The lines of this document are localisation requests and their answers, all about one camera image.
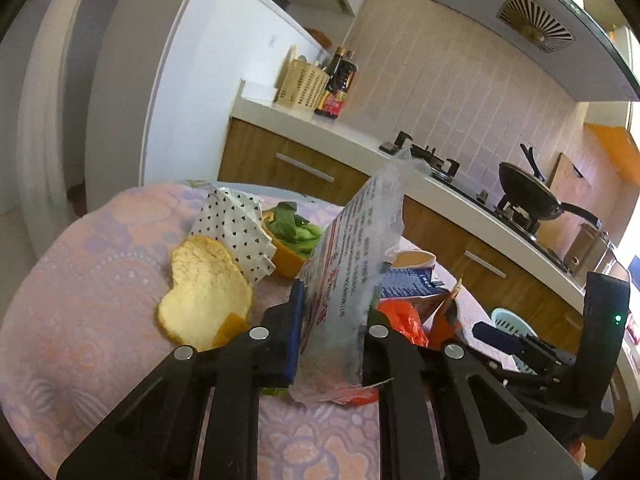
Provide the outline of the pale yellow citrus peel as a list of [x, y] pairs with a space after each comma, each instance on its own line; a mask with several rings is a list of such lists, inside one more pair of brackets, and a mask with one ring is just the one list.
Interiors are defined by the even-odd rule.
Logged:
[[174, 249], [171, 278], [157, 319], [178, 344], [209, 350], [230, 314], [250, 313], [253, 289], [227, 248], [210, 237], [191, 235]]

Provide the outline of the range hood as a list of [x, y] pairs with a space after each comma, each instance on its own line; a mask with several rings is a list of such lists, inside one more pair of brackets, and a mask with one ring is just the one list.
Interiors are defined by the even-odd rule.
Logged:
[[605, 31], [573, 0], [434, 0], [527, 54], [578, 102], [631, 102], [639, 81]]

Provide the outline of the orange snack wrapper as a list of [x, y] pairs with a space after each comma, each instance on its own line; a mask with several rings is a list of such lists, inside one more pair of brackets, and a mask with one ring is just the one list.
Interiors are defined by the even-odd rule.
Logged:
[[462, 324], [459, 321], [457, 298], [462, 289], [459, 278], [447, 299], [435, 311], [430, 331], [427, 333], [430, 350], [440, 350], [447, 341], [464, 341]]

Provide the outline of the polka dot paper napkin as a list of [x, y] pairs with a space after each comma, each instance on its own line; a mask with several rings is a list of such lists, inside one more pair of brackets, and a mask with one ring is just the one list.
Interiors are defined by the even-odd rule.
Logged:
[[252, 286], [276, 270], [277, 248], [262, 227], [262, 203], [254, 195], [211, 186], [190, 234], [223, 244]]

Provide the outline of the red plastic bag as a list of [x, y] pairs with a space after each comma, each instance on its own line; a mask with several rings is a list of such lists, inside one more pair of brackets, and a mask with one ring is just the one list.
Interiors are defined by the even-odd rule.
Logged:
[[420, 315], [409, 301], [385, 299], [378, 304], [378, 310], [386, 316], [390, 326], [404, 335], [412, 344], [424, 348], [428, 346]]

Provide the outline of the dark soy sauce bottle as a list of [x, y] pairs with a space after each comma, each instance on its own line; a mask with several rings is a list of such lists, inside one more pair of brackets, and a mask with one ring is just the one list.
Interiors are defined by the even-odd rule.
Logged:
[[321, 93], [314, 114], [336, 119], [345, 104], [349, 88], [354, 82], [358, 67], [352, 59], [354, 52], [338, 47], [326, 68], [329, 80]]

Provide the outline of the beige plastic utensil basket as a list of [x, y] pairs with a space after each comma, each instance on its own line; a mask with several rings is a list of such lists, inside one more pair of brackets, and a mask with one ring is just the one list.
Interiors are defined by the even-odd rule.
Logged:
[[274, 102], [290, 110], [313, 112], [328, 81], [329, 76], [320, 61], [309, 63], [303, 55], [297, 53], [297, 47], [292, 46], [285, 59], [283, 76]]

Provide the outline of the steel thermos kettle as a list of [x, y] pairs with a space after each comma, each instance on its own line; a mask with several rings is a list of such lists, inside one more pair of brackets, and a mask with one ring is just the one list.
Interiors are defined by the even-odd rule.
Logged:
[[596, 229], [587, 222], [580, 225], [578, 234], [563, 258], [568, 273], [578, 286], [586, 286], [588, 273], [597, 270], [610, 248], [608, 232]]

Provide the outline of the clear printed plastic bag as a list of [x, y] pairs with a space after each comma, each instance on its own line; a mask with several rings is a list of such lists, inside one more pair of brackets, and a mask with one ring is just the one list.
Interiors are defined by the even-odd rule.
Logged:
[[406, 187], [422, 182], [426, 170], [408, 148], [400, 150], [352, 196], [304, 263], [294, 401], [345, 403], [361, 389], [368, 316], [399, 252]]

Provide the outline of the blue white milk carton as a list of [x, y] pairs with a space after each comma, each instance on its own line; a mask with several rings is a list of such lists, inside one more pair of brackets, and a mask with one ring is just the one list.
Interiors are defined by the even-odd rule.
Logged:
[[427, 298], [448, 294], [433, 268], [389, 268], [380, 289], [382, 299]]

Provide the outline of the white refrigerator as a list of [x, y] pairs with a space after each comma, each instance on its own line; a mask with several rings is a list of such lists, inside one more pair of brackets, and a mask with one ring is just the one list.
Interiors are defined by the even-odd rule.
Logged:
[[239, 88], [274, 88], [291, 51], [328, 56], [268, 0], [117, 0], [88, 106], [89, 208], [138, 185], [216, 180]]

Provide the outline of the pink floral tablecloth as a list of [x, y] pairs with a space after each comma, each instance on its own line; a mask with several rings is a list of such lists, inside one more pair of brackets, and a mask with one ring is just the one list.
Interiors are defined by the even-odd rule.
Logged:
[[[171, 352], [156, 310], [205, 197], [173, 183], [122, 192], [69, 226], [17, 289], [1, 326], [1, 409], [47, 478]], [[260, 401], [260, 478], [375, 479], [379, 448], [375, 405]]]

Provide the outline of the red white paper cup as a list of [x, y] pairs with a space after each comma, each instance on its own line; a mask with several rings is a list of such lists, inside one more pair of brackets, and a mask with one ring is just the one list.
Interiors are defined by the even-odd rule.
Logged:
[[395, 269], [434, 269], [436, 256], [424, 250], [403, 250], [390, 264]]

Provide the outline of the black gas stove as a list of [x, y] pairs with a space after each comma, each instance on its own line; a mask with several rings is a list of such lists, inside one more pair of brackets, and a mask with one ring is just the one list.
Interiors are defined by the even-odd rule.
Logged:
[[495, 202], [489, 193], [484, 188], [480, 188], [478, 184], [465, 183], [461, 177], [462, 173], [459, 171], [460, 164], [452, 158], [439, 158], [435, 154], [436, 148], [420, 148], [419, 145], [413, 143], [410, 145], [410, 152], [413, 158], [421, 159], [427, 164], [426, 173], [431, 178], [489, 214], [561, 273], [570, 275], [570, 270], [562, 259], [552, 249], [537, 240], [536, 231], [539, 228], [539, 223], [533, 222], [533, 219], [526, 212], [521, 212], [518, 207], [513, 206], [505, 195], [498, 202]]

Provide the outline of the black frying pan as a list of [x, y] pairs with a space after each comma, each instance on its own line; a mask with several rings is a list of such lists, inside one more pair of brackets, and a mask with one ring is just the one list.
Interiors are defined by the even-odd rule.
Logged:
[[533, 148], [524, 143], [520, 144], [520, 148], [533, 172], [524, 171], [512, 162], [500, 162], [499, 180], [506, 201], [524, 209], [534, 221], [555, 220], [568, 212], [600, 229], [602, 224], [595, 214], [577, 205], [562, 203], [556, 198], [536, 164]]

